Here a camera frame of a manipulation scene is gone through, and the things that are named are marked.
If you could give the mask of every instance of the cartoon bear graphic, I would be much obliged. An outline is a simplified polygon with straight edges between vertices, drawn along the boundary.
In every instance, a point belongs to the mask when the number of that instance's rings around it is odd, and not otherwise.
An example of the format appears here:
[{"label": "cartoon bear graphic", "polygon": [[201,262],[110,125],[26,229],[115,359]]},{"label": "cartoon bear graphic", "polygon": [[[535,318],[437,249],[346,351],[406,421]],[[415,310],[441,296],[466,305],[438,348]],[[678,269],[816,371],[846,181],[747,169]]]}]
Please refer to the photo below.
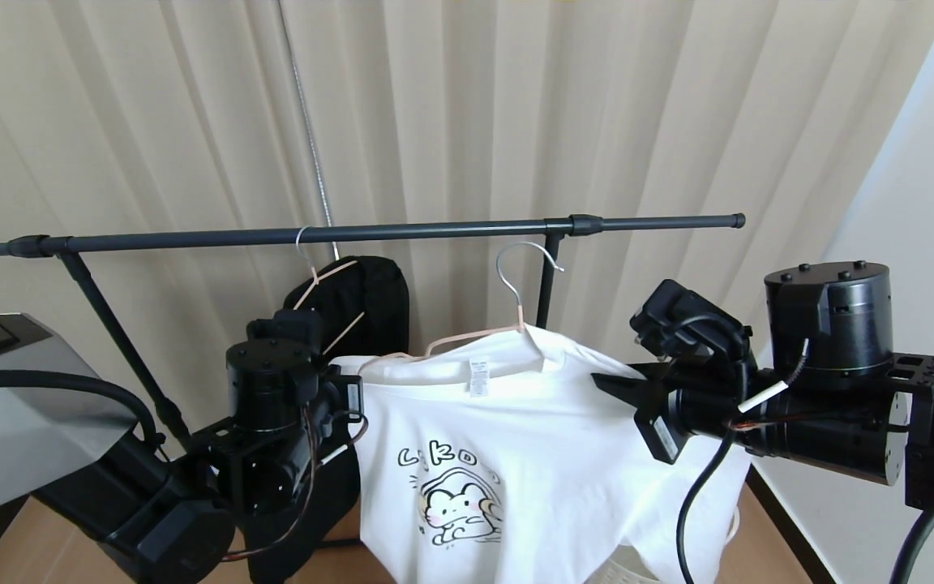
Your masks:
[{"label": "cartoon bear graphic", "polygon": [[503,508],[492,487],[471,470],[455,468],[420,487],[420,515],[441,529],[431,539],[444,546],[458,539],[498,541],[503,533]]}]

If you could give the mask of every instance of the white t-shirt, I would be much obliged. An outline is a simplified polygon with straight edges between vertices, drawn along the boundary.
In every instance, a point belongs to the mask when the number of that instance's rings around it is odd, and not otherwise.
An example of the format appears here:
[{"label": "white t-shirt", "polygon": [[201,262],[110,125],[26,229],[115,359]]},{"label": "white t-shirt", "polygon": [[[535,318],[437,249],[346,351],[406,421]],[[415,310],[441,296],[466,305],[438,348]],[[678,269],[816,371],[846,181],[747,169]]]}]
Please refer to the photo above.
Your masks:
[{"label": "white t-shirt", "polygon": [[[333,362],[355,374],[370,359]],[[596,372],[639,376],[530,326],[359,372],[361,537],[394,579],[579,584],[623,543],[661,581],[682,581],[675,521],[718,440],[693,437],[675,465],[656,462],[634,408],[597,389]],[[690,510],[697,582],[715,578],[748,463],[731,450]]]}]

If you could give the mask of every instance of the black pole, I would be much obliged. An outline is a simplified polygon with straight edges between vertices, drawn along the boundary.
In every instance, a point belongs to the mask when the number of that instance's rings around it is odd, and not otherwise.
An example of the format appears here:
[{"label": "black pole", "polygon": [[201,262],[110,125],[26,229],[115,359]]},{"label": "black pole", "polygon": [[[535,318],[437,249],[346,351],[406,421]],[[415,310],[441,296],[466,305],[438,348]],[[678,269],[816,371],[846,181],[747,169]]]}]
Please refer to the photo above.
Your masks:
[{"label": "black pole", "polygon": [[88,270],[88,266],[85,265],[80,255],[71,254],[71,252],[60,254],[59,259],[66,266],[71,277],[78,282],[78,287],[85,294],[88,303],[92,304],[92,309],[100,317],[104,328],[107,328],[107,333],[110,333],[111,339],[114,339],[114,344],[118,345],[118,350],[125,356],[125,361],[129,363],[129,367],[132,368],[136,377],[146,388],[146,393],[148,393],[149,398],[153,401],[153,406],[156,408],[156,416],[171,431],[171,435],[175,436],[175,440],[178,440],[178,443],[182,444],[184,449],[189,450],[190,430],[186,428],[186,423],[182,421],[182,412],[179,411],[175,402],[164,395],[160,385],[156,384],[153,374],[149,372],[146,363],[139,356],[139,351],[136,350],[132,340],[129,339],[125,329],[122,328],[122,323],[118,322],[114,311],[110,309],[107,298],[103,296],[100,287],[92,279],[92,273]]},{"label": "black pole", "polygon": [[[563,234],[548,233],[546,241],[542,247],[546,248],[551,258],[557,259],[557,251],[560,251],[560,240],[564,239]],[[553,273],[555,269],[550,262],[542,262],[542,279],[538,284],[538,306],[535,307],[535,326],[540,329],[546,328],[546,322],[550,317],[550,297],[553,296]]]},{"label": "black pole", "polygon": [[[348,225],[304,230],[302,243],[332,241],[384,241],[393,239],[435,239],[453,237],[492,237],[548,235],[585,236],[602,230],[664,230],[740,228],[744,215],[694,217],[630,217],[605,219],[593,215],[571,215],[530,221],[465,221],[452,223],[404,223],[404,225]],[[201,232],[97,235],[90,237],[26,236],[0,243],[0,256],[40,258],[63,252],[129,251],[129,249],[171,249],[178,247],[231,247],[231,245],[290,244],[299,228],[271,230],[201,230]]]}]

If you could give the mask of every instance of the wooden floor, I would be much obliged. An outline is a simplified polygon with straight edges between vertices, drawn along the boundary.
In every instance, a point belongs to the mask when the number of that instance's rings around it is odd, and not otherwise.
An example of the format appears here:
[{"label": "wooden floor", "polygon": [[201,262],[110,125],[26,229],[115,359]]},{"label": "wooden floor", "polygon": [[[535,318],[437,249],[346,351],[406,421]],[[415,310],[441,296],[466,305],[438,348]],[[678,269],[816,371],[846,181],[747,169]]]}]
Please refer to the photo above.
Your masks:
[{"label": "wooden floor", "polygon": [[[807,584],[809,577],[773,522],[744,488],[741,528],[726,547],[717,584]],[[358,508],[338,524],[328,539],[356,537]],[[240,563],[220,565],[207,584],[248,582]],[[392,578],[365,547],[337,547],[312,556],[296,584],[389,584]],[[30,499],[0,539],[0,584],[131,584],[100,549],[62,517]]]}]

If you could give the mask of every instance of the beige curtain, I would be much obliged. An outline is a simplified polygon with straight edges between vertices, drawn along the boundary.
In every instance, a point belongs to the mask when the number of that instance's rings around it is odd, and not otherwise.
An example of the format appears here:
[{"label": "beige curtain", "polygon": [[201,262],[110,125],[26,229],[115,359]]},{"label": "beige curtain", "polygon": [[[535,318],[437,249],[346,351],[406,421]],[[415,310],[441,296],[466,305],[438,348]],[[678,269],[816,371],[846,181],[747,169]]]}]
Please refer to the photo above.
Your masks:
[{"label": "beige curtain", "polygon": [[[763,325],[764,273],[818,258],[934,38],[934,0],[2,1],[0,240],[322,225],[281,15],[341,225],[748,215],[564,243],[551,327],[621,359],[665,277]],[[512,320],[507,242],[341,252],[399,262],[419,343]],[[532,315],[540,256],[509,259]],[[292,247],[88,263],[193,428],[307,275]],[[0,311],[141,394],[59,262],[0,259]]]}]

